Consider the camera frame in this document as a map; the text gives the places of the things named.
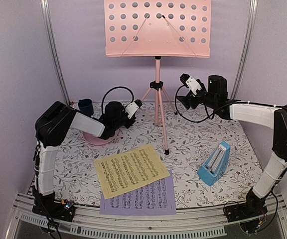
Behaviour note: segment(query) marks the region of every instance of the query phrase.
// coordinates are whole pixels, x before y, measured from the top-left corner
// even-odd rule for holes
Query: purple sheet music
[[[142,188],[105,199],[102,194],[100,214],[121,216],[162,216],[176,213],[172,173]]]

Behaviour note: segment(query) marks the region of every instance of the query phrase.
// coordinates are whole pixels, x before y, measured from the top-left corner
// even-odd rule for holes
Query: dark blue mug
[[[85,115],[91,117],[94,114],[93,102],[91,99],[83,99],[78,101],[79,110]]]

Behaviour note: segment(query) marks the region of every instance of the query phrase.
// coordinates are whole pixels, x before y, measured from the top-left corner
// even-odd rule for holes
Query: purple wall
[[[0,238],[33,177],[34,123],[62,100],[40,1],[0,0]]]
[[[50,11],[63,75],[71,100],[100,101],[118,85],[130,87],[141,98],[154,80],[153,57],[108,58],[105,56],[103,0],[50,1]],[[208,76],[223,75],[230,91],[238,68],[248,19],[249,1],[213,0],[211,56],[209,59],[164,57],[161,80],[172,98],[188,73],[207,84]],[[127,100],[125,91],[111,93],[108,100]]]
[[[242,100],[287,104],[287,1],[259,1],[250,54],[238,94]],[[273,131],[243,124],[263,167],[272,147]],[[287,205],[287,174],[278,186]]]

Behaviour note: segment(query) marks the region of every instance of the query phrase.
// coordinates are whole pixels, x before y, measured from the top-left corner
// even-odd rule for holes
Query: metal frame
[[[71,101],[69,99],[68,91],[67,91],[66,84],[64,81],[63,72],[62,72],[61,67],[60,67],[57,49],[56,49],[56,45],[55,45],[53,26],[52,26],[52,22],[50,19],[48,0],[41,0],[41,6],[42,6],[42,12],[43,12],[43,17],[44,17],[46,33],[48,36],[48,42],[49,42],[50,49],[52,52],[52,56],[53,56],[53,60],[54,60],[54,64],[55,64],[55,69],[56,69],[56,73],[57,73],[57,77],[58,77],[58,81],[59,81],[59,85],[60,85],[60,89],[62,91],[66,105],[70,105]]]
[[[278,215],[281,221],[282,231],[287,239],[287,209],[281,194],[277,195],[279,201]],[[34,197],[28,194],[18,193],[13,205],[13,218],[7,230],[6,239],[13,239],[19,220],[46,228],[46,218],[32,213]],[[273,196],[266,199],[268,215],[275,212],[276,202]],[[227,222],[223,214],[223,205],[205,208],[179,209],[173,216],[137,217],[137,216],[109,216],[100,215],[98,207],[76,205],[76,214],[72,223],[60,221],[59,231],[81,237],[98,233],[92,238],[105,238],[104,234],[125,235],[125,238],[175,238],[174,235],[187,234],[192,238],[213,238],[224,236],[224,227],[238,224]],[[206,237],[192,237],[194,233],[205,233]]]
[[[237,97],[237,94],[238,94],[238,91],[241,85],[241,81],[242,81],[242,77],[243,77],[243,73],[244,73],[244,69],[245,69],[245,65],[246,65],[246,61],[248,57],[248,52],[250,48],[250,43],[252,39],[252,33],[253,33],[255,18],[256,18],[256,13],[257,13],[257,7],[258,7],[258,0],[251,0],[246,36],[244,40],[239,68],[237,71],[237,76],[236,76],[233,90],[232,90],[231,97],[230,97],[231,99],[235,99]]]

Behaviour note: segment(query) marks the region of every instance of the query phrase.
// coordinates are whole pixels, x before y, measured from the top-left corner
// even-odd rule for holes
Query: perforated pink panel
[[[105,0],[105,24],[109,57],[210,56],[211,0]]]

